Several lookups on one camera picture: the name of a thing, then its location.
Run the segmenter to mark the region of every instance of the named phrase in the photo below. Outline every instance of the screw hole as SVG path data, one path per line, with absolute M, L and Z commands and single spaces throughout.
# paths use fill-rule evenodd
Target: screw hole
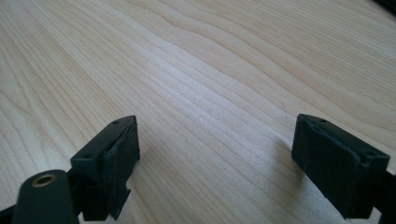
M 88 154 L 85 154 L 84 155 L 84 159 L 90 159 L 90 158 L 92 158 L 93 157 L 93 154 L 92 153 L 88 153 Z
M 33 181 L 32 186 L 35 188 L 41 188 L 52 183 L 55 179 L 56 175 L 42 175 Z

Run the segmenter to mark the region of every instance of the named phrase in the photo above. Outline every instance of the light wood tabletop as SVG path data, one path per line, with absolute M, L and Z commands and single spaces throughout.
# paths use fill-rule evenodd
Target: light wood tabletop
M 129 115 L 117 223 L 377 223 L 344 220 L 292 160 L 299 113 L 396 170 L 396 20 L 368 0 L 3 0 L 0 88 L 0 210 Z

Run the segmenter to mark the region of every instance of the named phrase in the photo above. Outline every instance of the black plastic part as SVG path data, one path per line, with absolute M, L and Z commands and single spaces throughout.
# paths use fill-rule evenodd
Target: black plastic part
M 382 8 L 396 17 L 396 1 L 395 0 L 374 0 Z
M 118 218 L 130 193 L 126 181 L 139 159 L 135 116 L 108 124 L 71 159 L 69 173 L 82 186 L 76 193 L 84 195 L 76 206 L 85 220 L 105 220 L 108 214 Z
M 0 212 L 0 223 L 1 224 L 10 224 L 12 222 L 12 216 L 14 215 L 15 205 L 10 206 L 9 208 L 4 209 Z
M 344 218 L 395 211 L 389 156 L 329 121 L 299 115 L 291 156 Z
M 12 223 L 78 223 L 68 186 L 62 170 L 30 177 L 21 186 Z
M 136 116 L 108 124 L 72 159 L 67 173 L 34 175 L 21 186 L 18 202 L 0 212 L 0 223 L 78 223 L 120 215 L 130 190 L 126 182 L 140 160 Z

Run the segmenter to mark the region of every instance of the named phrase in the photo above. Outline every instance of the wooden table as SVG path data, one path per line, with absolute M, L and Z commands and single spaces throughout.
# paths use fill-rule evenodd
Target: wooden table
M 128 115 L 118 223 L 350 223 L 290 157 L 299 113 L 396 169 L 396 20 L 368 0 L 4 0 L 0 73 L 0 209 Z

